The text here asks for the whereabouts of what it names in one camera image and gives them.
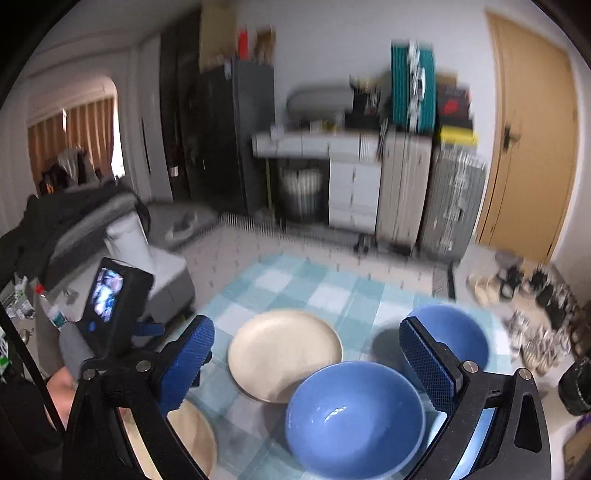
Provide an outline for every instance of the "metal screw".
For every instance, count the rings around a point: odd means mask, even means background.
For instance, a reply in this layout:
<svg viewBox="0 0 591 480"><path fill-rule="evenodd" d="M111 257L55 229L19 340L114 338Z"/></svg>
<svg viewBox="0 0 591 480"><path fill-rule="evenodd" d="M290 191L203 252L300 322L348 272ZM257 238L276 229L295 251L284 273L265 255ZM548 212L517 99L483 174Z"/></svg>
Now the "metal screw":
<svg viewBox="0 0 591 480"><path fill-rule="evenodd" d="M91 378L94 378L96 373L96 370L94 368L88 368L86 370L84 370L84 373L82 374L82 378L84 378L84 380L90 380Z"/></svg>
<svg viewBox="0 0 591 480"><path fill-rule="evenodd" d="M478 365L476 365L474 362L472 362L470 360L467 360L466 362L464 362L463 367L464 367L464 370L468 373L475 374L476 372L478 372Z"/></svg>
<svg viewBox="0 0 591 480"><path fill-rule="evenodd" d="M526 368L519 369L519 376L523 378L523 380L531 380L531 372Z"/></svg>
<svg viewBox="0 0 591 480"><path fill-rule="evenodd" d="M147 372L148 370L150 370L150 368L152 368L152 364L150 363L149 360L141 360L135 366L135 369L138 372Z"/></svg>

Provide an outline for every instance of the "curtain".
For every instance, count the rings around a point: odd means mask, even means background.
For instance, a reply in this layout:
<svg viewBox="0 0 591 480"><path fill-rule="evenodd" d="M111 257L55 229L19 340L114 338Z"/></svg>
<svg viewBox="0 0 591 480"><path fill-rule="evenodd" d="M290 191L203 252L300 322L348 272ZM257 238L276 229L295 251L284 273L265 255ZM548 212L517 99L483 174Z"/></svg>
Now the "curtain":
<svg viewBox="0 0 591 480"><path fill-rule="evenodd" d="M67 143L88 152L92 166L110 176L113 156L114 98L87 103L67 111Z"/></svg>
<svg viewBox="0 0 591 480"><path fill-rule="evenodd" d="M28 129L29 157L35 185L41 181L41 173L56 160L57 154L67 148L63 114L52 116Z"/></svg>

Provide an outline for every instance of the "wooden plate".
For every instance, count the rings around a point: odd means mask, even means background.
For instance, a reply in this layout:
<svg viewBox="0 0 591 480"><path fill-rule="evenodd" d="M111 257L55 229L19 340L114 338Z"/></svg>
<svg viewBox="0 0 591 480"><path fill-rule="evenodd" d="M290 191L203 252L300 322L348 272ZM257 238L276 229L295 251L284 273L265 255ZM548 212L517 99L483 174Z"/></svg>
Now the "wooden plate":
<svg viewBox="0 0 591 480"><path fill-rule="evenodd" d="M332 327L299 310L273 310L246 322L228 350L234 380L249 395L288 403L311 374L343 359Z"/></svg>
<svg viewBox="0 0 591 480"><path fill-rule="evenodd" d="M217 444L209 422L197 407L187 400L183 400L178 410L168 414L168 421L203 473L209 476L217 461ZM152 480L162 480L130 411L125 415L123 422L144 475Z"/></svg>

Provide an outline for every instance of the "silver suitcase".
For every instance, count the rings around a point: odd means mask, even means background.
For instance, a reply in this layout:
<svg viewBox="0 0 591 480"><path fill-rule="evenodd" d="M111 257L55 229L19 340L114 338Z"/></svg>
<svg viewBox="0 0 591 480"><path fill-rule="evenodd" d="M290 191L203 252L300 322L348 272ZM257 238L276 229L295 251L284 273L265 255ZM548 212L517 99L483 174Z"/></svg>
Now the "silver suitcase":
<svg viewBox="0 0 591 480"><path fill-rule="evenodd" d="M472 237L484 191L486 167L473 149L443 144L433 157L421 233L421 253L460 261Z"/></svg>
<svg viewBox="0 0 591 480"><path fill-rule="evenodd" d="M421 225L432 140L405 132L386 135L376 237L414 247Z"/></svg>

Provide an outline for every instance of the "patterned rug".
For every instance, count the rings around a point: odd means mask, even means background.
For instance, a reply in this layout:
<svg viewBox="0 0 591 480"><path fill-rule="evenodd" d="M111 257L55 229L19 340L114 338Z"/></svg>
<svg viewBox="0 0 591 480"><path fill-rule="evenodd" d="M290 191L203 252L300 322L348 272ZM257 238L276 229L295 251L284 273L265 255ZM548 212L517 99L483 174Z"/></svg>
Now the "patterned rug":
<svg viewBox="0 0 591 480"><path fill-rule="evenodd" d="M201 385L188 398L210 420L219 448L212 480L313 479L291 456L284 438L285 406L253 400L234 383L228 347L239 328L274 309L301 309L329 322L343 344L344 360L378 361L398 368L397 328L413 308L441 303L399 285L332 270L306 258L272 255L247 268L199 310L216 325L213 360L202 368ZM488 371L511 371L508 340L501 323L486 310L466 309L491 346ZM181 326L171 339L177 338ZM427 431L435 413L422 395ZM403 478L399 473L394 478Z"/></svg>

